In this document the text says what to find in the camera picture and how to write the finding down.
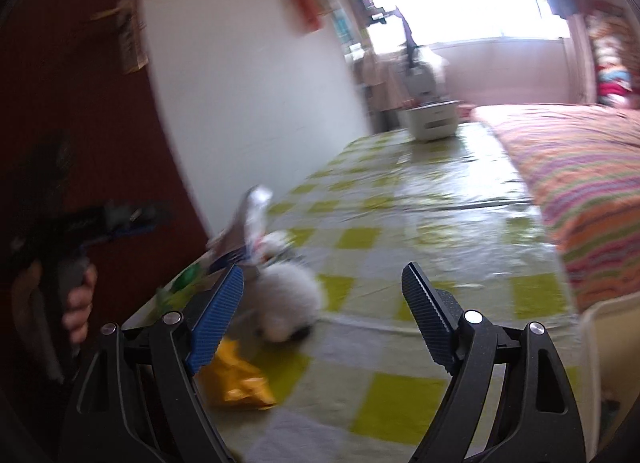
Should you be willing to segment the left human hand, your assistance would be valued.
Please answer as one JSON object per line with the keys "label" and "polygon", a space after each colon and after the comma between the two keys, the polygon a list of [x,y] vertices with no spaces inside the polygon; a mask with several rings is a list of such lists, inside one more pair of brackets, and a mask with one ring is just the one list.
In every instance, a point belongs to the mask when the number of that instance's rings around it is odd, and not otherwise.
{"label": "left human hand", "polygon": [[92,310],[96,279],[98,279],[96,267],[89,265],[79,287],[74,287],[67,294],[62,324],[68,333],[70,343],[74,346],[80,345],[88,335],[88,321]]}

